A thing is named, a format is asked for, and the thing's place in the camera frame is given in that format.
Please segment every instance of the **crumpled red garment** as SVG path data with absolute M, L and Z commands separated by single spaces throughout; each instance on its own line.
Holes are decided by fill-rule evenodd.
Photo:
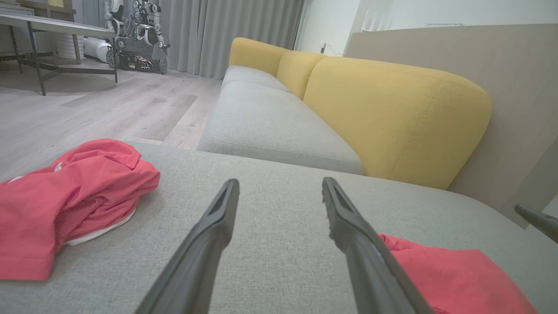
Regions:
M 430 248 L 380 234 L 438 314 L 535 314 L 508 275 L 479 250 Z
M 0 279 L 46 280 L 69 240 L 128 217 L 159 171 L 130 145 L 94 140 L 0 183 Z

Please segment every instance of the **sofa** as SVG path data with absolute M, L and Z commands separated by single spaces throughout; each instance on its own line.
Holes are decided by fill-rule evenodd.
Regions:
M 446 189 L 490 119 L 455 74 L 234 39 L 198 150 Z
M 63 248 L 48 280 L 1 281 L 0 313 L 134 312 L 230 178 L 239 180 L 239 202 L 210 313 L 356 313 L 345 256 L 328 237 L 323 177 L 339 182 L 376 231 L 427 246 L 479 249 L 540 314 L 558 307 L 558 244 L 469 197 L 363 175 L 130 144 L 161 172 L 159 187 L 140 199 L 124 225 Z

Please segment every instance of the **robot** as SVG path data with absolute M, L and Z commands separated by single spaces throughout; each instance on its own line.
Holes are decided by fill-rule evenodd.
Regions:
M 110 40 L 113 50 L 107 51 L 111 68 L 167 73 L 167 59 L 153 59 L 153 47 L 159 46 L 167 54 L 170 44 L 165 43 L 161 32 L 161 7 L 158 0 L 134 2 L 134 10 L 124 23 L 123 0 L 104 0 L 105 26 L 116 33 Z

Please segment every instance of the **gray seat cushion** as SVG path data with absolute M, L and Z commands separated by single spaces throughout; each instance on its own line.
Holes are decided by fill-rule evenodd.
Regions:
M 229 178 L 240 197 L 210 313 L 356 313 L 345 256 L 328 237 L 321 196 L 334 177 L 378 232 L 479 249 L 540 314 L 555 313 L 558 244 L 469 197 L 378 178 L 134 144 L 161 172 L 132 219 L 57 254 L 45 282 L 0 282 L 0 313 L 132 313 Z
M 291 93 L 231 82 L 198 150 L 363 174 L 357 153 Z
M 271 74 L 258 69 L 247 68 L 239 65 L 229 66 L 225 72 L 221 89 L 227 86 L 230 82 L 236 81 L 258 84 L 278 89 L 279 91 L 289 92 L 288 88 Z

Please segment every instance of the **curtain fold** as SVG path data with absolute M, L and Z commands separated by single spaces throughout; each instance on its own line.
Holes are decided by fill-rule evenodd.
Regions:
M 161 1 L 169 68 L 223 79 L 236 37 L 292 49 L 303 0 Z

